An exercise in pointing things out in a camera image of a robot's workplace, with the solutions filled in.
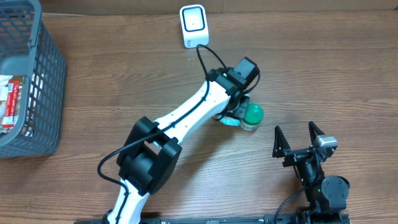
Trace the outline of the teal orange tissue pack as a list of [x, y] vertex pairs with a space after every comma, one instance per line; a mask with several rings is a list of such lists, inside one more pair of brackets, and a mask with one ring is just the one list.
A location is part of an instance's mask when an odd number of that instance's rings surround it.
[[234, 118], [230, 118], [230, 117], [223, 117], [220, 119], [220, 122], [222, 122], [223, 124], [227, 125], [227, 126], [240, 126], [241, 121], [239, 119], [234, 119]]

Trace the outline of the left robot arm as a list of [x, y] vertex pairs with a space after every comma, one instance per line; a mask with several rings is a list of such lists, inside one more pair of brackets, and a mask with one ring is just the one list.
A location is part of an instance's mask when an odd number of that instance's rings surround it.
[[250, 83], [259, 79], [258, 66], [244, 57], [234, 68], [210, 70], [201, 88], [169, 114], [155, 121], [142, 117], [115, 153], [121, 190], [101, 222], [139, 223], [147, 198], [172, 175], [184, 140], [208, 119], [255, 130], [262, 111], [249, 102], [249, 92]]

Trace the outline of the brown white snack bag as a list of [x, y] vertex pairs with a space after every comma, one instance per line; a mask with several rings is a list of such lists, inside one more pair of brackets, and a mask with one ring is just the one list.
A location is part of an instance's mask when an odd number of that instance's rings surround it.
[[[18, 99], [17, 99], [17, 105], [16, 105], [15, 113], [14, 113], [14, 115], [16, 116], [14, 118], [14, 121], [17, 123], [17, 121], [19, 119], [19, 111], [20, 111], [20, 107], [21, 107], [21, 98], [22, 98], [22, 89], [23, 89], [23, 84], [24, 84], [24, 78], [23, 78], [23, 76], [1, 75], [1, 113], [3, 113], [4, 109], [5, 109], [6, 85], [8, 84], [9, 80], [19, 80], [21, 82], [21, 85], [19, 88]], [[3, 129], [1, 127], [1, 134], [10, 133], [12, 129]]]

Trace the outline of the red snack bar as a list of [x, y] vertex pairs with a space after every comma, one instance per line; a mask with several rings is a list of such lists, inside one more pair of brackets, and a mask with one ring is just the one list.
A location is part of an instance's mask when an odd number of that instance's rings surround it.
[[9, 80], [6, 85], [6, 104], [4, 112], [1, 113], [1, 127], [3, 129], [12, 129], [15, 126], [14, 115], [15, 108], [17, 105], [17, 99], [19, 94], [21, 82], [19, 80]]

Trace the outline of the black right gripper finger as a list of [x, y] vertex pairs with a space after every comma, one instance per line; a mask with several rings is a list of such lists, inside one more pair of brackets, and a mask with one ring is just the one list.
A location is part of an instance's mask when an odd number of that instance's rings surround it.
[[310, 133], [311, 144], [314, 144], [317, 136], [325, 134], [313, 121], [308, 123], [308, 129]]
[[281, 128], [276, 126], [272, 156], [276, 158], [285, 157], [285, 153], [289, 151], [291, 151], [290, 145], [288, 144]]

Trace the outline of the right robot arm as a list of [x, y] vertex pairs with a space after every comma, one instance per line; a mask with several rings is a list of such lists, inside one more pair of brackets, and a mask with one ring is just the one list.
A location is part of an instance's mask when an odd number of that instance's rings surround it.
[[321, 163], [333, 155], [338, 147], [337, 139], [325, 134], [314, 122], [308, 123], [311, 144], [308, 148], [293, 150], [281, 128], [275, 127], [272, 156], [283, 158], [284, 167], [293, 167], [302, 188], [285, 199], [275, 212], [273, 222], [282, 223], [280, 212], [292, 199], [304, 193], [306, 207], [299, 207], [286, 223], [349, 223], [349, 216], [342, 214], [349, 195], [349, 181], [338, 175], [325, 176]]

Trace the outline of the green lid jar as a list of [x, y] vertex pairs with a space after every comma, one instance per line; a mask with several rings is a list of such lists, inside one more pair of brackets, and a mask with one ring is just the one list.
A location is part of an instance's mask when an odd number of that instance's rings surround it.
[[264, 118], [262, 107], [255, 103], [250, 103], [247, 107], [246, 114], [241, 120], [240, 126], [246, 131], [254, 131], [257, 129]]

